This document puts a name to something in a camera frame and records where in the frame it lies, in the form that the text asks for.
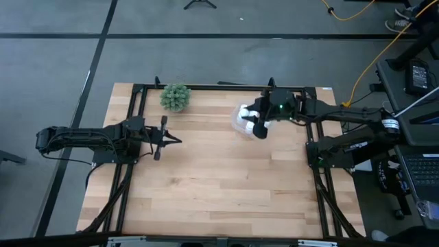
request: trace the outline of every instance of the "succulent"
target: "succulent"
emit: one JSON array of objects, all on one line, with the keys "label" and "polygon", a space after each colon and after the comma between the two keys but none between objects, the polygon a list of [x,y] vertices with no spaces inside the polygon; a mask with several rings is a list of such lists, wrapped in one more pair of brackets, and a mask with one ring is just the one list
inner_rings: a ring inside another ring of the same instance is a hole
[{"label": "succulent", "polygon": [[160,105],[166,110],[176,113],[186,108],[190,97],[191,89],[188,89],[184,84],[167,85],[160,95]]}]

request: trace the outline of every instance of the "black floor stripe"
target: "black floor stripe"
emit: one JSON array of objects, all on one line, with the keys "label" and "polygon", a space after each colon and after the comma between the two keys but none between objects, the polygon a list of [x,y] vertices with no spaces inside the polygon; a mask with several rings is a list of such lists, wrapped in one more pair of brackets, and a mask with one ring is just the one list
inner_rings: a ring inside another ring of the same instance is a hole
[{"label": "black floor stripe", "polygon": [[[396,34],[109,34],[106,38],[279,38],[315,40],[381,40],[393,39]],[[400,39],[416,39],[419,35],[401,35]]]},{"label": "black floor stripe", "polygon": [[0,33],[0,38],[52,38],[52,39],[87,39],[101,38],[101,34],[76,34],[76,33]]},{"label": "black floor stripe", "polygon": [[[46,39],[96,39],[96,38],[120,38],[120,39],[153,39],[153,38],[229,38],[229,39],[313,39],[313,40],[387,40],[393,39],[396,34],[28,34],[28,33],[0,33],[0,38],[46,38]],[[406,34],[400,39],[416,39],[419,35]]]},{"label": "black floor stripe", "polygon": [[[90,93],[91,85],[93,83],[93,79],[96,74],[97,65],[99,64],[99,59],[101,58],[102,50],[104,49],[104,44],[106,40],[105,35],[108,33],[108,30],[110,29],[110,24],[115,14],[117,1],[118,0],[111,1],[110,9],[108,11],[104,28],[102,30],[102,35],[97,44],[95,55],[93,56],[90,70],[88,71],[87,79],[84,88],[82,90],[78,105],[76,106],[75,114],[73,116],[73,120],[71,122],[70,128],[79,128],[80,126],[82,113],[84,112],[85,105],[88,99],[88,94]],[[71,155],[71,148],[65,148],[62,151],[61,158],[69,158],[70,155]],[[41,219],[38,224],[38,228],[36,229],[36,237],[42,237],[46,235],[47,227],[49,226],[50,218],[54,211],[56,199],[58,197],[58,193],[61,188],[61,184],[66,172],[66,168],[67,168],[67,161],[58,161],[55,168],[56,169],[55,178],[52,183],[49,195],[47,197],[45,207],[43,209],[43,213],[41,215]]]}]

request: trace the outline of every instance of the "shoe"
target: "shoe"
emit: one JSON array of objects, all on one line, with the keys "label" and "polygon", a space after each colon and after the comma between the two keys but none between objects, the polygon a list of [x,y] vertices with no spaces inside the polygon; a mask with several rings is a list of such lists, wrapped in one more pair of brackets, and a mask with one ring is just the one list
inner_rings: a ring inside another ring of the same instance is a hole
[{"label": "shoe", "polygon": [[396,20],[396,21],[385,21],[384,25],[387,29],[389,29],[392,32],[400,33],[403,31],[407,25],[409,25],[409,21],[407,20]]},{"label": "shoe", "polygon": [[415,14],[413,13],[414,7],[408,7],[406,9],[401,8],[400,10],[395,9],[395,14],[399,15],[400,17],[408,20],[412,17],[415,17]]},{"label": "shoe", "polygon": [[382,231],[378,231],[378,230],[372,231],[372,239],[375,241],[385,242],[385,240],[388,237],[389,236],[387,234],[383,233]]}]

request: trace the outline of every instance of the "concrete floor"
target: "concrete floor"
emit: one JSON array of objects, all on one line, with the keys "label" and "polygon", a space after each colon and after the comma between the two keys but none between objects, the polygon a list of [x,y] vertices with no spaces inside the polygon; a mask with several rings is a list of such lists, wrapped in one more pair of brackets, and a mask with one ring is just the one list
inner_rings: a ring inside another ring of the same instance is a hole
[{"label": "concrete floor", "polygon": [[[218,9],[186,1],[119,0],[111,34],[387,34],[386,19],[398,3],[374,3],[358,19],[339,22],[320,1],[212,0]],[[111,0],[3,0],[0,33],[100,33]],[[365,2],[329,0],[339,16],[350,16]],[[108,39],[104,45],[82,127],[103,124],[115,82],[214,84],[219,80],[280,85],[330,86],[337,103],[348,99],[353,83],[389,40],[269,39]],[[400,40],[383,56],[392,58],[410,45]],[[0,239],[29,237],[40,212],[54,162],[34,149],[35,134],[47,126],[68,126],[75,111],[97,39],[0,39],[0,150],[27,158],[25,166],[0,165]],[[427,52],[419,56],[431,59]],[[375,68],[363,78],[356,98],[376,83]],[[375,93],[358,106],[380,107]],[[74,150],[72,158],[91,160]],[[69,163],[48,235],[74,233],[90,167]],[[379,193],[370,174],[356,174],[361,212],[370,232],[389,234],[413,224],[392,218],[394,198]],[[387,219],[386,225],[380,224]]]}]

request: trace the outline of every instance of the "white object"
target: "white object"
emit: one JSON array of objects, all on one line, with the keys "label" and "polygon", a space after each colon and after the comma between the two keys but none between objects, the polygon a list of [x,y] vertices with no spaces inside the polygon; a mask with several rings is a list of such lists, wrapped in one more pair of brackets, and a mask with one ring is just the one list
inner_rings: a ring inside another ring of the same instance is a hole
[{"label": "white object", "polygon": [[248,115],[250,115],[250,111],[248,111],[246,109],[246,107],[247,107],[247,105],[245,105],[245,104],[242,104],[239,107],[238,116],[236,118],[236,121],[238,124],[243,124],[246,121],[245,119],[242,119],[242,117],[247,117]]},{"label": "white object", "polygon": [[251,116],[251,117],[253,117],[253,116],[259,117],[259,113],[257,111],[255,111],[255,110],[252,110],[252,111],[250,111],[249,116]]},{"label": "white object", "polygon": [[246,134],[253,134],[253,127],[254,127],[254,123],[252,123],[251,121],[247,121]]}]

